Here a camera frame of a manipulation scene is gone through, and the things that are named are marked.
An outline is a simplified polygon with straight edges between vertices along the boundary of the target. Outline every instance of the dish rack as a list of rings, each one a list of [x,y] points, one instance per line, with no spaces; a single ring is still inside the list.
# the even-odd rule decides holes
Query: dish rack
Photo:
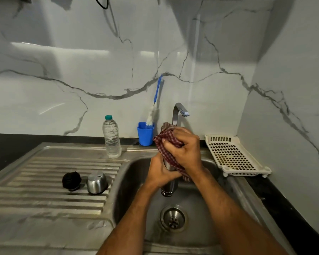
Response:
[[[263,167],[241,145],[237,136],[204,135],[205,142],[213,155],[217,166],[222,169],[223,176],[256,176],[262,174],[266,178],[272,173],[269,167]]]

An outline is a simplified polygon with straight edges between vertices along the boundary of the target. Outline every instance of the sink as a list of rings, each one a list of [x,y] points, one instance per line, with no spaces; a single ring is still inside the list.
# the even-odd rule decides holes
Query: sink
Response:
[[[121,182],[114,209],[114,220],[118,223],[128,210],[137,190],[145,182],[150,165],[150,158],[132,162]],[[221,171],[213,161],[204,159],[203,165],[218,180],[219,184],[234,197],[229,183],[222,177]],[[176,214],[184,215],[182,225],[161,221],[161,212],[175,209]],[[218,245],[216,232],[208,207],[193,182],[179,180],[178,188],[172,197],[164,197],[158,190],[153,196],[147,214],[145,240],[154,244],[185,248],[200,248]]]
[[[148,174],[156,147],[122,145],[117,159],[104,145],[43,143],[0,171],[0,254],[95,254],[128,210]],[[203,165],[223,189],[285,247],[288,241],[244,177],[224,178],[208,149]],[[69,192],[66,172],[101,170],[108,189]],[[194,183],[179,180],[172,197],[158,191],[147,215],[144,251],[222,254],[208,208]]]

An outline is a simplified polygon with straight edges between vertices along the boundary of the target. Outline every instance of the marble wall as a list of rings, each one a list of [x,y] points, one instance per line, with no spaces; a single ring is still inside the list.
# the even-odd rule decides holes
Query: marble wall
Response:
[[[163,74],[157,128],[236,134],[272,0],[0,0],[0,133],[137,137]]]
[[[319,233],[319,0],[274,5],[238,136]]]

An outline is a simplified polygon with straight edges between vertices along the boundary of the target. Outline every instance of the blue cup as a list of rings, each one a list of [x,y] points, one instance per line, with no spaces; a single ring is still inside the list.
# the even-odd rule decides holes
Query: blue cup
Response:
[[[147,126],[146,122],[139,122],[137,127],[138,141],[142,146],[150,146],[153,142],[154,125]]]

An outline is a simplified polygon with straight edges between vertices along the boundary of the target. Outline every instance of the black countertop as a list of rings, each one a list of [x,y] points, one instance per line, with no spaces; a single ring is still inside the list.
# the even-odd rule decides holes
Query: black countertop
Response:
[[[139,145],[137,138],[120,138],[122,145]],[[0,134],[0,170],[42,142],[104,144],[103,137]],[[207,147],[200,141],[201,147]],[[283,231],[297,254],[319,254],[319,234],[268,178],[247,177],[256,195]]]

